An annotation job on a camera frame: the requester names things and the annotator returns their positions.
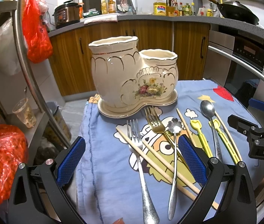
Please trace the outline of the white towel on counter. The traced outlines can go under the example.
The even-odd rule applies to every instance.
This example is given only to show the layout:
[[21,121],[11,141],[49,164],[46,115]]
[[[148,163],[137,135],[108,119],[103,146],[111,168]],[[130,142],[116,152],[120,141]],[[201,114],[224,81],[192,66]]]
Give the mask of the white towel on counter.
[[84,21],[84,25],[90,23],[97,23],[97,22],[117,22],[117,21],[118,21],[118,13],[111,13],[111,14],[98,15],[87,18]]

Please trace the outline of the cream ceramic utensil holder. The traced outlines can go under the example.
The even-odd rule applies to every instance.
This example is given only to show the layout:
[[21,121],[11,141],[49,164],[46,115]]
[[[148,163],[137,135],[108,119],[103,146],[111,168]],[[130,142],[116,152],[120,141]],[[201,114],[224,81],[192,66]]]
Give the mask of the cream ceramic utensil holder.
[[145,106],[168,106],[177,100],[177,54],[139,51],[136,36],[93,41],[91,73],[100,99],[98,110],[109,118],[127,118]]

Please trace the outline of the flower-shaped silver spoon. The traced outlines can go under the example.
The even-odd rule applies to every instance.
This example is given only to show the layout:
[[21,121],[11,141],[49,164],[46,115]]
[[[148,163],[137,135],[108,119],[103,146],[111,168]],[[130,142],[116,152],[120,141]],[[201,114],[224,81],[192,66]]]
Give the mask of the flower-shaped silver spoon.
[[182,125],[177,118],[173,118],[168,123],[168,130],[173,134],[173,178],[172,187],[168,203],[168,219],[172,220],[175,215],[175,208],[177,203],[177,134],[181,131]]

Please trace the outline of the yellow oil bottle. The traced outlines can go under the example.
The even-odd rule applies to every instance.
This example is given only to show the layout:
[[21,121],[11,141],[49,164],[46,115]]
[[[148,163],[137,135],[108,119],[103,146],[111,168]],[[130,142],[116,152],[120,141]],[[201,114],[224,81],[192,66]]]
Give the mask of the yellow oil bottle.
[[153,7],[155,16],[166,16],[166,3],[163,0],[156,0]]

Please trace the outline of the red bag on shelf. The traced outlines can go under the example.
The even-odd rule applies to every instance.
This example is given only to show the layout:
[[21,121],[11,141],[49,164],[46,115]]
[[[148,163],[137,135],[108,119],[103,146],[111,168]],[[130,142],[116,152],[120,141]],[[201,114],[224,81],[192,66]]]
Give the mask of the red bag on shelf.
[[10,197],[20,163],[27,163],[28,147],[24,133],[17,127],[0,124],[0,205]]

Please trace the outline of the black wok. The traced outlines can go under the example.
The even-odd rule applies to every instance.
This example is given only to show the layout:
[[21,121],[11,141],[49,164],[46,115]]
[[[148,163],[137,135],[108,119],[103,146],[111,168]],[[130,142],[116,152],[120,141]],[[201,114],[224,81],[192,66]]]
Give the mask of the black wok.
[[208,1],[217,5],[217,8],[224,18],[242,21],[252,25],[257,25],[259,22],[258,17],[238,1],[226,1],[222,4],[216,0]]

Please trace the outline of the plastic cup with straw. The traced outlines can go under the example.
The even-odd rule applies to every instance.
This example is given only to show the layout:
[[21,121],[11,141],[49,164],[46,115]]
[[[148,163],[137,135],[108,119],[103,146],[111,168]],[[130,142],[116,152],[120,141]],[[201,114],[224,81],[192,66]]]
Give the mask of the plastic cup with straw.
[[24,88],[24,98],[16,103],[12,109],[12,113],[15,114],[27,128],[32,128],[36,124],[36,116],[27,98],[27,86]]

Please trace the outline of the hanging red plastic bag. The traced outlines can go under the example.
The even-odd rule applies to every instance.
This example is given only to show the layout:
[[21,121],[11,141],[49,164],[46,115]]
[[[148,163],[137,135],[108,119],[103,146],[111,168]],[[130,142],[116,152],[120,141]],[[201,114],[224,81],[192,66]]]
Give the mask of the hanging red plastic bag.
[[46,25],[43,24],[39,8],[41,0],[26,0],[22,18],[22,31],[27,43],[27,58],[41,63],[53,54]]

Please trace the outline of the blue cartoon cloth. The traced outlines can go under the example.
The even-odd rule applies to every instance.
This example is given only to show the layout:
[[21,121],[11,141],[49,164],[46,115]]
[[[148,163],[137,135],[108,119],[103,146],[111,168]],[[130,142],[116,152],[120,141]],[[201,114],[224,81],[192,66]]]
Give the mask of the blue cartoon cloth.
[[[227,118],[233,114],[254,124],[259,123],[235,97],[211,80],[178,81],[176,90],[178,98],[175,104],[155,107],[166,130],[168,121],[173,117],[179,118],[176,112],[178,108],[200,148],[202,145],[197,131],[191,128],[190,120],[201,122],[202,133],[215,156],[211,128],[200,112],[200,102],[210,100],[229,129],[256,189],[264,178],[264,160],[251,159],[248,156],[246,137],[228,127]],[[143,223],[142,192],[136,157],[116,130],[118,127],[126,134],[127,119],[103,116],[98,109],[98,100],[99,95],[95,95],[86,103],[80,126],[80,135],[86,141],[86,150],[76,168],[79,213],[87,223],[113,223],[121,217],[125,223]],[[156,134],[151,130],[144,111],[138,112],[130,119],[138,119],[142,139],[173,166],[173,149],[163,134]],[[167,212],[172,185],[142,158],[141,161],[160,223],[177,223],[193,201],[178,190],[175,215],[172,221],[169,221]]]

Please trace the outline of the large silver spoon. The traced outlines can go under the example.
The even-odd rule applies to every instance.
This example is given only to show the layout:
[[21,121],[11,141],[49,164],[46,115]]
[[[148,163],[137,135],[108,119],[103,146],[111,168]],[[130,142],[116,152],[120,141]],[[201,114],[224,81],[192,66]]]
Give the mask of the large silver spoon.
[[222,160],[221,147],[220,147],[219,139],[217,137],[217,133],[214,127],[214,122],[212,120],[212,118],[215,115],[214,105],[212,104],[212,102],[208,100],[203,100],[200,103],[200,111],[203,114],[203,116],[206,117],[210,121],[211,129],[212,129],[212,136],[214,139],[215,156],[217,157],[217,159],[219,159],[219,161],[222,162],[223,160]]

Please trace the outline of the white plastic bag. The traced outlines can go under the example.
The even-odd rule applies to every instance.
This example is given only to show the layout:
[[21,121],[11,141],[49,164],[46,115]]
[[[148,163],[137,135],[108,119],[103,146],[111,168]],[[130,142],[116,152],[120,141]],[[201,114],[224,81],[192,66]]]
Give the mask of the white plastic bag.
[[0,26],[0,71],[8,76],[21,71],[14,42],[12,18]]

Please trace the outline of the gold fork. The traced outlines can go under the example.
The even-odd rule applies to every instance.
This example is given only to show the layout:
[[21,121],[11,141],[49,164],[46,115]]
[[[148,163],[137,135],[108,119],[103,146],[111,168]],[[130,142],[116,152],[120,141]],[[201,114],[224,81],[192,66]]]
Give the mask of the gold fork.
[[169,134],[167,133],[167,131],[165,129],[164,124],[159,119],[154,107],[153,106],[145,107],[144,111],[145,111],[147,122],[148,122],[149,126],[151,127],[152,131],[154,133],[163,134],[165,136],[166,140],[168,141],[168,143],[170,144],[170,146],[173,149],[177,150],[177,157],[179,157],[181,159],[182,163],[186,163],[184,158],[182,157],[182,154],[180,153],[180,150],[177,149],[177,144],[175,142],[176,137],[174,136],[172,139],[169,136]]

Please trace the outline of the silver fork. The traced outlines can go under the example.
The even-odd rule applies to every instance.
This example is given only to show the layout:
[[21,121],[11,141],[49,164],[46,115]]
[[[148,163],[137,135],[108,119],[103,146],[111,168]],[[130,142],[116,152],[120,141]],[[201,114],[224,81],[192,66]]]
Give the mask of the silver fork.
[[[138,126],[138,120],[127,120],[127,136],[131,141],[140,149],[143,149],[142,139],[140,135],[140,129]],[[143,223],[159,223],[159,216],[156,212],[152,199],[150,197],[147,184],[145,181],[142,162],[138,152],[129,145],[129,150],[135,154],[136,163],[138,165],[138,172],[140,176],[140,183],[142,189],[142,202],[143,202]]]

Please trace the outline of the electric pressure cooker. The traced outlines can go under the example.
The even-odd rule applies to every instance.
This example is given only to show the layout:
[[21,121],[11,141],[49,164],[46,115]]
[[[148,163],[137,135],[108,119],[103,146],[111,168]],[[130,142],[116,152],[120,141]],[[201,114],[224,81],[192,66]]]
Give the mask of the electric pressure cooker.
[[54,10],[54,22],[56,29],[80,22],[79,3],[69,0],[58,6]]

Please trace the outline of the metal shelf rack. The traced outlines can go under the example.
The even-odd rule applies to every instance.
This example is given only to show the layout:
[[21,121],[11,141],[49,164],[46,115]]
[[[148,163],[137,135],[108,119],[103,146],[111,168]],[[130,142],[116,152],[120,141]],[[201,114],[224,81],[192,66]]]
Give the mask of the metal shelf rack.
[[27,86],[34,98],[41,113],[48,116],[49,125],[53,132],[57,135],[64,147],[71,146],[70,141],[62,131],[61,127],[55,120],[53,114],[46,105],[43,95],[38,87],[37,81],[33,75],[30,62],[27,58],[27,50],[24,44],[24,35],[22,32],[22,18],[21,18],[21,0],[2,1],[0,2],[0,26],[3,25],[9,18],[12,18],[13,35],[17,57],[24,75]]

